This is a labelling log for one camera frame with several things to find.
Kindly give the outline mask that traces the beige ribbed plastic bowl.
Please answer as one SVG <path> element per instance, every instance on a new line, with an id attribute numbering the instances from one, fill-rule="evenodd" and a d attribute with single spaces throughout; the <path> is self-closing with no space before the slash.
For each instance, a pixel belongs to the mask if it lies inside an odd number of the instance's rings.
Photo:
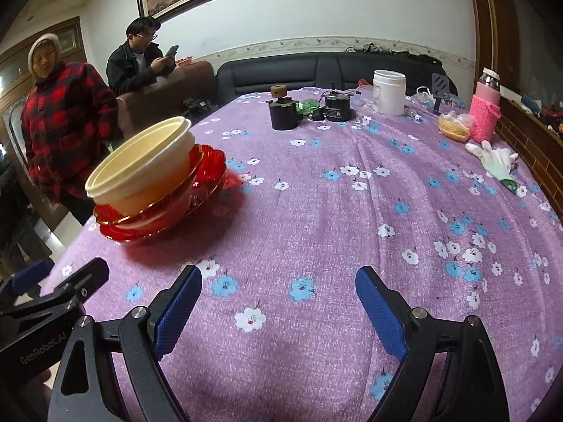
<path id="1" fill-rule="evenodd" d="M 90 174 L 87 195 L 98 206 L 131 216 L 173 192 L 191 173 L 196 145 L 191 122 L 176 116 L 138 133 Z"/>

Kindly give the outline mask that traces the red glass plate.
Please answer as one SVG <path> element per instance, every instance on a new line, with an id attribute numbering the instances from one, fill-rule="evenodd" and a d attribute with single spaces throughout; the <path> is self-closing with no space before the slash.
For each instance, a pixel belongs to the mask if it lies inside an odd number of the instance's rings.
<path id="1" fill-rule="evenodd" d="M 219 192 L 226 177 L 226 156 L 220 149 L 196 144 L 189 153 L 193 172 L 173 192 L 144 211 L 126 216 L 111 206 L 95 206 L 100 233 L 119 243 L 139 241 L 174 227 Z"/>

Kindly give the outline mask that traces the person in red plaid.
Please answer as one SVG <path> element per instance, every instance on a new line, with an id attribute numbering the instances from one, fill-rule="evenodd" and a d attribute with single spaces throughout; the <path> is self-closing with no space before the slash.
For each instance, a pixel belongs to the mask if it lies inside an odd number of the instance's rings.
<path id="1" fill-rule="evenodd" d="M 91 64 L 62 59 L 53 33 L 33 43 L 28 67 L 34 86 L 21 114 L 28 172 L 84 225 L 94 210 L 86 181 L 122 137 L 118 101 Z"/>

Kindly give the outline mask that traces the seated man in black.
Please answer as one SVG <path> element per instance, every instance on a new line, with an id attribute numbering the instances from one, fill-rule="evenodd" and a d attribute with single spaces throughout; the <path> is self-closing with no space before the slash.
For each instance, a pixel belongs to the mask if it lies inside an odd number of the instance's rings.
<path id="1" fill-rule="evenodd" d="M 150 16 L 134 19 L 126 28 L 126 41 L 109 57 L 106 75 L 116 96 L 157 83 L 177 67 L 173 56 L 164 55 L 154 42 L 160 23 Z"/>

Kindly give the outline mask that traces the white cotton glove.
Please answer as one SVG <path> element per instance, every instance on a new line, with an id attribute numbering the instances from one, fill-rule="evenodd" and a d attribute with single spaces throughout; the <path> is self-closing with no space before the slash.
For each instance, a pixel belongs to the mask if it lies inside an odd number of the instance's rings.
<path id="1" fill-rule="evenodd" d="M 511 172 L 519 155 L 508 148 L 493 149 L 488 140 L 480 144 L 466 143 L 465 149 L 470 154 L 477 157 L 483 168 L 504 187 L 512 192 L 518 188 L 517 182 L 513 179 Z"/>

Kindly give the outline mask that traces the wooden brick-pattern cabinet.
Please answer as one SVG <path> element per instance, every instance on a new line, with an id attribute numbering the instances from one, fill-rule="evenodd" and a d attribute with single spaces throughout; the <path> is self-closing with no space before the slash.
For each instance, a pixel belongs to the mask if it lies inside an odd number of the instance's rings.
<path id="1" fill-rule="evenodd" d="M 562 141 L 512 101 L 502 98 L 500 110 L 495 133 L 524 160 L 552 208 L 561 217 Z"/>

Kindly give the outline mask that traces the black leather sofa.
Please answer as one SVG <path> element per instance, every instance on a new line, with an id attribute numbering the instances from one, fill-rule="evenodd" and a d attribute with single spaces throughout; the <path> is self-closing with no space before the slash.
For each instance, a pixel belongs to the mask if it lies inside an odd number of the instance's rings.
<path id="1" fill-rule="evenodd" d="M 289 90 L 303 87 L 354 89 L 362 79 L 370 82 L 376 70 L 406 75 L 406 94 L 431 87 L 432 75 L 444 75 L 442 63 L 427 55 L 351 51 L 273 55 L 224 63 L 216 74 L 216 101 L 220 107 L 244 94 L 266 92 L 275 85 Z"/>

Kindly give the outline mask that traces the purple floral tablecloth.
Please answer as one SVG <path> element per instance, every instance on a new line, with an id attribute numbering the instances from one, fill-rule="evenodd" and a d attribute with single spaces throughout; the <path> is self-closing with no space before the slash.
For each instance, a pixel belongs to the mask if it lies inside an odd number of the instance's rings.
<path id="1" fill-rule="evenodd" d="M 438 318 L 479 316 L 513 421 L 539 407 L 562 365 L 562 224 L 552 190 L 523 163 L 516 192 L 432 116 L 363 107 L 353 122 L 278 132 L 265 94 L 193 129 L 221 149 L 223 189 L 138 244 L 90 220 L 44 292 L 101 257 L 96 320 L 124 316 L 194 264 L 202 292 L 162 368 L 194 421 L 364 421 L 398 363 L 356 295 L 370 266 Z"/>

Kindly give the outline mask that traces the black pot with cork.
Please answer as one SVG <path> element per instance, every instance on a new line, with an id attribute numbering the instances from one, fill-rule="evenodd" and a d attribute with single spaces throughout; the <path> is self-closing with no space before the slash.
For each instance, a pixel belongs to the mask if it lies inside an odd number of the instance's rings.
<path id="1" fill-rule="evenodd" d="M 293 130 L 302 119 L 298 112 L 299 102 L 288 95 L 287 86 L 270 88 L 272 99 L 267 102 L 271 126 L 274 130 Z"/>

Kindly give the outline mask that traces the bagged yellow food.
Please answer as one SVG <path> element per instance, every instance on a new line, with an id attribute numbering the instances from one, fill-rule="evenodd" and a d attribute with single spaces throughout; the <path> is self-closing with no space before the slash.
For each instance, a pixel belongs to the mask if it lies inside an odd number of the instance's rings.
<path id="1" fill-rule="evenodd" d="M 439 116 L 438 129 L 445 137 L 460 143 L 466 143 L 470 139 L 473 123 L 474 117 L 471 114 L 456 114 L 452 110 Z"/>

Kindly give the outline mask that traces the pink sleeved thermos bottle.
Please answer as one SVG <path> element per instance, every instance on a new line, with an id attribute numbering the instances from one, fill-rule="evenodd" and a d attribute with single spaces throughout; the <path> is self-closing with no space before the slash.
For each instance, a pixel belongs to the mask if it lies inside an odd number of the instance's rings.
<path id="1" fill-rule="evenodd" d="M 500 110 L 500 76 L 493 70 L 483 68 L 470 103 L 469 114 L 473 117 L 470 135 L 478 144 L 492 141 Z"/>

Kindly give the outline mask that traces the green plastic wrapper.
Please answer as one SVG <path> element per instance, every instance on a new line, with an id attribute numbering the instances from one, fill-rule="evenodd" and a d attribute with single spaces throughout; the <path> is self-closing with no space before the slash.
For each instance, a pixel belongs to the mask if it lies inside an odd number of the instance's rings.
<path id="1" fill-rule="evenodd" d="M 303 118 L 311 117 L 319 107 L 319 101 L 314 99 L 307 99 L 296 103 L 297 113 Z"/>

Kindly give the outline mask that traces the black round tea tin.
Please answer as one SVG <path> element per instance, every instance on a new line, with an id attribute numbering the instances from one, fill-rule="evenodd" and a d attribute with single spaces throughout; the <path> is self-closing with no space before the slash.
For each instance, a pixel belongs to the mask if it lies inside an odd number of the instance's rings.
<path id="1" fill-rule="evenodd" d="M 350 102 L 351 94 L 339 90 L 330 90 L 324 97 L 324 118 L 337 123 L 350 121 L 353 118 Z"/>

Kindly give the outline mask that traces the black phone stand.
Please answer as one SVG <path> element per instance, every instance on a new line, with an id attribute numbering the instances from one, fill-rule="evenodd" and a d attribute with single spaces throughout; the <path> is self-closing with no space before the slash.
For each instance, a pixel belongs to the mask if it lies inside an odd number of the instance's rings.
<path id="1" fill-rule="evenodd" d="M 431 93 L 434 98 L 433 113 L 440 114 L 440 106 L 449 99 L 449 78 L 446 75 L 434 73 L 431 77 Z"/>

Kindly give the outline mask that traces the white plastic jar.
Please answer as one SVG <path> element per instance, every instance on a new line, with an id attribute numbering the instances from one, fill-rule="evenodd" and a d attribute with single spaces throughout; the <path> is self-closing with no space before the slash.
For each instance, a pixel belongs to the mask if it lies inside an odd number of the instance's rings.
<path id="1" fill-rule="evenodd" d="M 399 116 L 406 99 L 406 75 L 398 71 L 376 70 L 373 73 L 373 101 L 378 113 Z"/>

